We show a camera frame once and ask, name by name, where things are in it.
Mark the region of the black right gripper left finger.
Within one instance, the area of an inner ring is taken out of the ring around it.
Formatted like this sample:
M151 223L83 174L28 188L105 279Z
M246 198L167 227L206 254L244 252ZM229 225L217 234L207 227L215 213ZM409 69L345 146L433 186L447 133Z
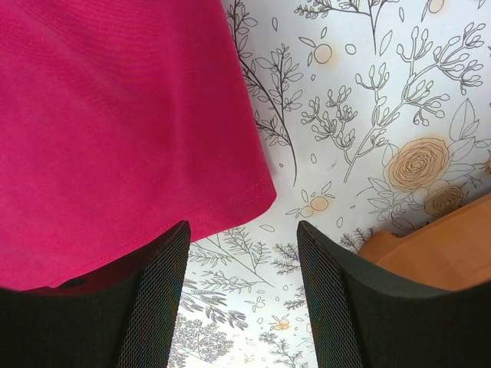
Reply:
M165 367L190 246L182 221L59 287L1 290L3 367Z

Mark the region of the pink t shirt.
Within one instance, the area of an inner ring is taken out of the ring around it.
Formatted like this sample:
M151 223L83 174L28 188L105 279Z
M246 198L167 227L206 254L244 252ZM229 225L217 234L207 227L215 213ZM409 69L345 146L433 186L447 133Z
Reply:
M2 287L56 287L275 198L221 2L1 3Z

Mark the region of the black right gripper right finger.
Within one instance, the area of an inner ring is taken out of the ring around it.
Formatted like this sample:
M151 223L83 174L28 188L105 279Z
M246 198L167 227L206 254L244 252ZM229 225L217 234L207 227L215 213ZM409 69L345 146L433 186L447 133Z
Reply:
M489 283L445 291L410 281L306 221L297 240L321 368L490 365Z

